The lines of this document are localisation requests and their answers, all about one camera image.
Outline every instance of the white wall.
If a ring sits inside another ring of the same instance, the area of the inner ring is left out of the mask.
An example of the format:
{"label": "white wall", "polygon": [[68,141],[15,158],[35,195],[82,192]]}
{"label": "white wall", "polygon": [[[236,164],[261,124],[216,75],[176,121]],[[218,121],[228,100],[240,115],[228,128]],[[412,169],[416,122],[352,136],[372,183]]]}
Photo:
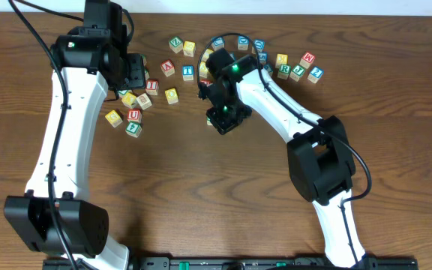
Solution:
{"label": "white wall", "polygon": [[[28,0],[54,11],[83,12],[84,0]],[[432,16],[431,0],[113,0],[130,12],[175,14],[346,14]],[[18,4],[22,11],[33,11]],[[0,0],[0,11],[11,11]]]}

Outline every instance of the wooden table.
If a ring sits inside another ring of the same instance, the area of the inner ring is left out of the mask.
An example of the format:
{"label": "wooden table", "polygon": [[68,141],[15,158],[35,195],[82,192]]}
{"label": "wooden table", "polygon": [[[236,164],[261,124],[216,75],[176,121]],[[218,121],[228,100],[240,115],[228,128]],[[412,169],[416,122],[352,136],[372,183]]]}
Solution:
{"label": "wooden table", "polygon": [[[79,23],[27,14],[47,44]],[[373,174],[370,195],[353,204],[358,235],[377,256],[414,256],[432,269],[432,18],[378,16],[219,16],[133,14],[130,52],[147,55],[160,94],[143,116],[139,139],[111,127],[100,112],[91,154],[91,202],[109,212],[110,233],[125,245],[174,257],[293,257],[324,253],[313,206],[288,176],[286,146],[256,113],[219,135],[206,125],[208,101],[182,80],[175,35],[196,42],[241,32],[266,41],[299,62],[307,50],[325,73],[314,85],[276,79],[300,104],[322,117],[336,115]],[[227,38],[226,48],[237,57]],[[172,59],[176,75],[159,64]],[[38,159],[52,91],[42,49],[13,13],[0,13],[0,269],[40,269],[3,217],[7,195],[22,195]],[[168,105],[163,90],[176,87]],[[362,171],[354,192],[366,186]]]}

